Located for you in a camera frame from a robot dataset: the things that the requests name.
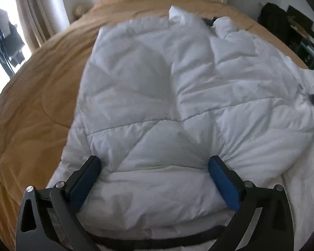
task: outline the orange bedspread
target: orange bedspread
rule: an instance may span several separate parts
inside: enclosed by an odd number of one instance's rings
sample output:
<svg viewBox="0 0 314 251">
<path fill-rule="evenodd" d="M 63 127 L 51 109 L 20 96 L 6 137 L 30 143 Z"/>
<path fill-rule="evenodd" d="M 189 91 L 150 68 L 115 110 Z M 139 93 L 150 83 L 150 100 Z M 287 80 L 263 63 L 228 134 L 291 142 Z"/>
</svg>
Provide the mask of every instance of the orange bedspread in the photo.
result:
<svg viewBox="0 0 314 251">
<path fill-rule="evenodd" d="M 99 28 L 146 15 L 166 16 L 177 5 L 205 18 L 230 16 L 305 64 L 284 43 L 233 7 L 210 0 L 103 0 L 52 37 L 8 83 L 0 96 L 0 238 L 14 250 L 19 204 L 29 185 L 46 186 L 57 167 L 79 89 Z"/>
</svg>

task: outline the bolt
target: bolt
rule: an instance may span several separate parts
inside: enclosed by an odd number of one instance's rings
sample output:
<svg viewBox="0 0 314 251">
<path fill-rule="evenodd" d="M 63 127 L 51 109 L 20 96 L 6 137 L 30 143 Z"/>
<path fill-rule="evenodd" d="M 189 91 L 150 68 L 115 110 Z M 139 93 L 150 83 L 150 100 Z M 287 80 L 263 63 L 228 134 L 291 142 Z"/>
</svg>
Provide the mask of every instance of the bolt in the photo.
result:
<svg viewBox="0 0 314 251">
<path fill-rule="evenodd" d="M 65 184 L 64 181 L 59 181 L 56 183 L 56 188 L 60 189 L 60 188 L 64 187 L 64 184 Z"/>
<path fill-rule="evenodd" d="M 252 188 L 254 186 L 254 184 L 251 181 L 249 181 L 249 180 L 244 181 L 244 185 L 247 188 Z"/>
<path fill-rule="evenodd" d="M 29 186 L 29 187 L 27 187 L 26 191 L 27 191 L 27 192 L 31 192 L 33 189 L 34 189 L 33 186 Z"/>
<path fill-rule="evenodd" d="M 275 186 L 275 189 L 276 189 L 277 191 L 283 191 L 283 190 L 284 190 L 284 188 L 283 188 L 282 185 L 276 185 L 276 186 Z"/>
</svg>

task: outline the curtain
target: curtain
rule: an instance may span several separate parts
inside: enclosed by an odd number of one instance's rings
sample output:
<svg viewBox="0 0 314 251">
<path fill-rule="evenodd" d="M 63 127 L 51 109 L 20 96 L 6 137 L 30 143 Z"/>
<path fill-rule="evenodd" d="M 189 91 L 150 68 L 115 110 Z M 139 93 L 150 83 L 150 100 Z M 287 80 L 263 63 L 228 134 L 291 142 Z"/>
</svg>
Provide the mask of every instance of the curtain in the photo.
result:
<svg viewBox="0 0 314 251">
<path fill-rule="evenodd" d="M 41 0 L 16 0 L 16 4 L 23 34 L 33 53 L 54 35 L 53 30 Z"/>
</svg>

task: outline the white duvet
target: white duvet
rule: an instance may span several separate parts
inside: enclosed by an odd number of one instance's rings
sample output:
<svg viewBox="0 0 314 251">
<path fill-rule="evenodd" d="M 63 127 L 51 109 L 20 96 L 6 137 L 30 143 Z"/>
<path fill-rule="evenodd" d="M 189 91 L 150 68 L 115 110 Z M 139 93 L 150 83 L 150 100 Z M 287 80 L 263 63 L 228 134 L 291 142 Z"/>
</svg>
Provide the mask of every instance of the white duvet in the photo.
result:
<svg viewBox="0 0 314 251">
<path fill-rule="evenodd" d="M 309 93 L 314 71 L 228 17 L 209 28 L 172 7 L 169 18 L 102 27 L 48 187 L 96 155 L 103 169 L 78 214 L 87 231 L 122 239 L 193 235 L 233 215 L 207 170 L 219 155 L 243 180 L 284 185 L 298 250 L 314 230 Z"/>
</svg>

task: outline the black bag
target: black bag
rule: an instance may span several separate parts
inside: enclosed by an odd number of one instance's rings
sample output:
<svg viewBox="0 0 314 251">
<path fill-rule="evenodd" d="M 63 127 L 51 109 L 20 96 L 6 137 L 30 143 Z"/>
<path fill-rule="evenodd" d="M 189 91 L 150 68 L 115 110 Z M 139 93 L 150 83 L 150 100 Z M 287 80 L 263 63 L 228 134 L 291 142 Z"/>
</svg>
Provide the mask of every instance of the black bag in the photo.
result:
<svg viewBox="0 0 314 251">
<path fill-rule="evenodd" d="M 260 12 L 258 23 L 288 46 L 290 23 L 285 10 L 275 4 L 267 3 Z"/>
</svg>

